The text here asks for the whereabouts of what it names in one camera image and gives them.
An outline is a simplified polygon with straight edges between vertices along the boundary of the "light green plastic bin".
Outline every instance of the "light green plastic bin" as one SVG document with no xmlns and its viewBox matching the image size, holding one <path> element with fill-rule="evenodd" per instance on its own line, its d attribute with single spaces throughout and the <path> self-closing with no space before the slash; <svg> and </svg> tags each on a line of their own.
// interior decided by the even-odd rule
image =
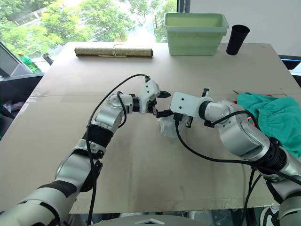
<svg viewBox="0 0 301 226">
<path fill-rule="evenodd" d="M 165 13 L 169 54 L 212 56 L 229 27 L 219 13 Z"/>
</svg>

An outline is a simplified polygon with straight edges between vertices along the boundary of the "teal towel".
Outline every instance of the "teal towel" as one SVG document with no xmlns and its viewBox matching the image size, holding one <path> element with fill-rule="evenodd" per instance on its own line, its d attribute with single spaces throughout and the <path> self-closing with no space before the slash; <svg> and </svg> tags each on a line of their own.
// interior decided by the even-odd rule
<svg viewBox="0 0 301 226">
<path fill-rule="evenodd" d="M 264 134 L 277 138 L 296 158 L 301 156 L 301 110 L 293 98 L 242 93 L 237 101 L 254 114 Z"/>
</svg>

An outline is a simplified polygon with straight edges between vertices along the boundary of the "white wall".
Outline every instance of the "white wall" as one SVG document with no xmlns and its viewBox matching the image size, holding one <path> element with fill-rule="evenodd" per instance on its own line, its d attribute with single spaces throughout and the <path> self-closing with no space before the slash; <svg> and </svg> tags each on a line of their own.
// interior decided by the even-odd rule
<svg viewBox="0 0 301 226">
<path fill-rule="evenodd" d="M 301 56 L 301 0 L 191 0 L 191 13 L 222 13 L 231 27 L 250 28 L 245 42 L 270 43 L 280 55 Z"/>
</svg>

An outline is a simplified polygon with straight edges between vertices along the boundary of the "green bottle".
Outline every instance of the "green bottle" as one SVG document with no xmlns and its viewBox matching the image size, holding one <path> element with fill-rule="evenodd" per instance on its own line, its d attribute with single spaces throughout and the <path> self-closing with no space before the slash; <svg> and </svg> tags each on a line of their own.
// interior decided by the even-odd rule
<svg viewBox="0 0 301 226">
<path fill-rule="evenodd" d="M 39 71 L 38 66 L 30 59 L 30 57 L 24 55 L 23 52 L 19 52 L 18 55 L 24 64 L 26 64 L 32 72 Z"/>
</svg>

